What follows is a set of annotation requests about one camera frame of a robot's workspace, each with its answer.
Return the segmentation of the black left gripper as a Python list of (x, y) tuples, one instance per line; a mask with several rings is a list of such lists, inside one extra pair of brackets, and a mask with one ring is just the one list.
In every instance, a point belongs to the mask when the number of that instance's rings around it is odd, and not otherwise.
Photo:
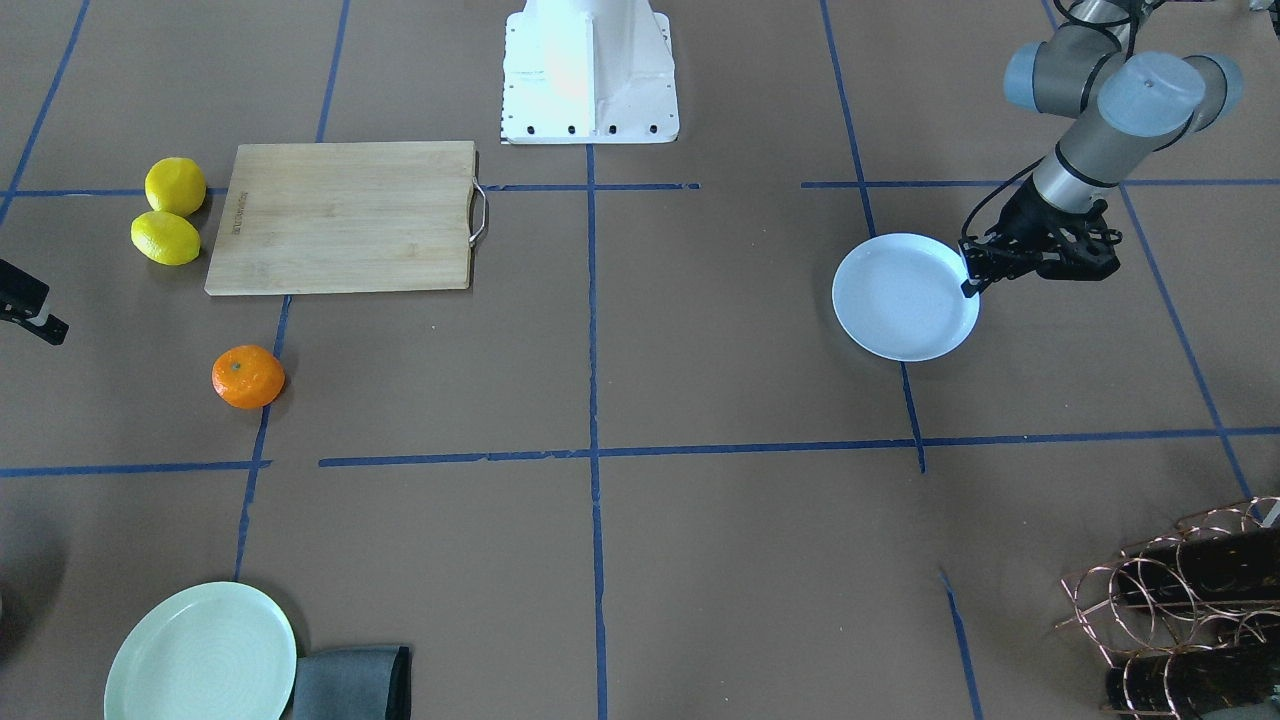
[(1034, 273), (1047, 281), (1103, 281), (1120, 269), (1115, 247), (1123, 233), (1105, 220), (1108, 205), (1093, 201), (1085, 213), (1066, 213), (1023, 183), (983, 237), (960, 242), (966, 268), (961, 292), (978, 297), (998, 281)]

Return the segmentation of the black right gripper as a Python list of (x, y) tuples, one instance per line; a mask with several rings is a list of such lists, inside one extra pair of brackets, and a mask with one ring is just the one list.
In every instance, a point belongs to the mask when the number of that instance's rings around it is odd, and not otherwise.
[(65, 342), (69, 325), (49, 315), (50, 287), (20, 268), (1, 260), (1, 319), (20, 327), (51, 346)]

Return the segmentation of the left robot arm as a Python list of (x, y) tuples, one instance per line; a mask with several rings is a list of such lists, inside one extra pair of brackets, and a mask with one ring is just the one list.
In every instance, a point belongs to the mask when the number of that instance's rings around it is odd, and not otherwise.
[(1004, 73), (1009, 102), (1071, 124), (1039, 160), (1006, 181), (1012, 196), (982, 234), (963, 227), (973, 299), (998, 281), (1102, 281), (1120, 261), (1108, 195), (1148, 156), (1210, 128), (1244, 91), (1229, 56), (1137, 50), (1156, 1), (1056, 3), (1062, 23), (1018, 49)]

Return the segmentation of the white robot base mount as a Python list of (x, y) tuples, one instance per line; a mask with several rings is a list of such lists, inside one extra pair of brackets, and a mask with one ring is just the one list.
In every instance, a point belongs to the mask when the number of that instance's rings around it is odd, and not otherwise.
[(649, 1), (527, 1), (506, 18), (500, 141), (672, 143), (669, 18)]

